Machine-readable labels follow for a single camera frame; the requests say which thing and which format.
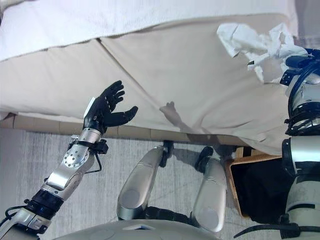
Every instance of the crumpled tissue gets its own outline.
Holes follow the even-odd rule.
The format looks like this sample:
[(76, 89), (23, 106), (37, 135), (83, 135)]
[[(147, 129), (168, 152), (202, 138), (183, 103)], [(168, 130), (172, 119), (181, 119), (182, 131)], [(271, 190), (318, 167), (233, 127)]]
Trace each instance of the crumpled tissue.
[(243, 23), (223, 23), (216, 33), (231, 57), (242, 53), (248, 58), (248, 71), (254, 70), (262, 83), (278, 84), (288, 69), (286, 59), (308, 54), (303, 47), (295, 45), (284, 23), (272, 28), (269, 35), (258, 34)]

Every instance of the black cable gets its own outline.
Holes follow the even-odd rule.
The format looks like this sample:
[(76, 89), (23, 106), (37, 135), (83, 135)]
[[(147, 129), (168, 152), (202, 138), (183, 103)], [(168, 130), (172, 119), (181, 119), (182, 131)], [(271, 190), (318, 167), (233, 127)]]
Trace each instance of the black cable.
[(1, 226), (2, 226), (6, 221), (10, 220), (14, 215), (16, 215), (16, 213), (17, 213), (17, 212), (14, 212), (14, 213), (12, 213), (11, 215), (6, 216), (6, 217), (0, 222), (0, 228), (1, 228)]
[(300, 235), (300, 232), (320, 233), (320, 226), (298, 226), (298, 224), (296, 223), (291, 223), (288, 225), (262, 224), (262, 225), (248, 227), (247, 229), (234, 235), (233, 238), (235, 239), (237, 237), (240, 237), (241, 235), (254, 232), (254, 231), (259, 231), (259, 230), (281, 230), (281, 231), (295, 232)]
[(300, 226), (301, 232), (320, 233), (320, 226)]
[(6, 211), (5, 211), (5, 216), (8, 218), (10, 216), (9, 211), (15, 210), (15, 209), (20, 209), (26, 207), (26, 205), (23, 206), (13, 206), (13, 207), (9, 207)]
[(259, 230), (296, 230), (296, 228), (293, 227), (292, 225), (262, 224), (262, 225), (248, 227), (247, 229), (234, 235), (233, 238), (235, 239), (237, 237), (240, 237), (241, 235), (254, 232), (254, 231), (259, 231)]
[(99, 169), (98, 169), (98, 170), (93, 170), (93, 171), (87, 171), (87, 172), (85, 172), (84, 174), (97, 173), (97, 172), (100, 172), (100, 171), (102, 170), (102, 165), (101, 165), (101, 162), (100, 162), (98, 153), (95, 152), (94, 155), (95, 155), (96, 161), (97, 161), (98, 164), (99, 164)]

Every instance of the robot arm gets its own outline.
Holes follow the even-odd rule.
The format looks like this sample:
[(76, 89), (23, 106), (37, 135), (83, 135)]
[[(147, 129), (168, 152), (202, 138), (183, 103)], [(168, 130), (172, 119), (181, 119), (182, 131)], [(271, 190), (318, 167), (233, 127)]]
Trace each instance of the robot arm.
[(112, 113), (116, 105), (123, 100), (124, 88), (117, 81), (103, 93), (92, 100), (84, 116), (83, 130), (79, 137), (74, 137), (62, 158), (61, 164), (45, 179), (41, 189), (27, 200), (26, 206), (7, 217), (0, 223), (9, 222), (0, 230), (0, 239), (19, 239), (12, 228), (31, 233), (35, 239), (43, 234), (51, 223), (52, 217), (60, 209), (80, 184), (84, 174), (97, 172), (88, 170), (93, 166), (95, 157), (99, 164), (98, 154), (106, 154), (108, 146), (102, 135), (108, 127), (128, 123), (137, 113), (134, 106), (129, 111)]

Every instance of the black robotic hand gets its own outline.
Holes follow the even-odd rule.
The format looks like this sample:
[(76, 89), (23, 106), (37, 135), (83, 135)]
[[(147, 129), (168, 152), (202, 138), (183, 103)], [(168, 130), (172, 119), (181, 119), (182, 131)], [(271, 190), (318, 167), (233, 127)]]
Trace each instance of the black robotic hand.
[(108, 127), (120, 126), (131, 121), (138, 111), (137, 106), (125, 112), (112, 113), (116, 105), (124, 99), (122, 96), (125, 94), (125, 91), (120, 91), (123, 88), (124, 86), (121, 81), (116, 81), (106, 88), (91, 105), (84, 117), (82, 129), (96, 129), (103, 135)]

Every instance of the gray carpet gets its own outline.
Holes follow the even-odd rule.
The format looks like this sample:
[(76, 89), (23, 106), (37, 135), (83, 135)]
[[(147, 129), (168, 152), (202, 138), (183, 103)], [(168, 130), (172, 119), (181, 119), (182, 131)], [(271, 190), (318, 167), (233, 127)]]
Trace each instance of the gray carpet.
[[(0, 214), (8, 207), (21, 205), (39, 190), (43, 179), (60, 163), (69, 141), (70, 137), (65, 135), (0, 129)], [(123, 184), (144, 154), (161, 142), (108, 139), (107, 144), (109, 151), (101, 156), (102, 172), (83, 178), (41, 236), (42, 240), (116, 221), (117, 197)], [(202, 174), (192, 165), (204, 146), (175, 143), (174, 147), (167, 166), (158, 170), (149, 205), (189, 215), (202, 181)], [(252, 225), (255, 223), (238, 215), (229, 191), (224, 227), (216, 236), (231, 240), (234, 234)], [(238, 239), (281, 238), (275, 231), (259, 231)]]

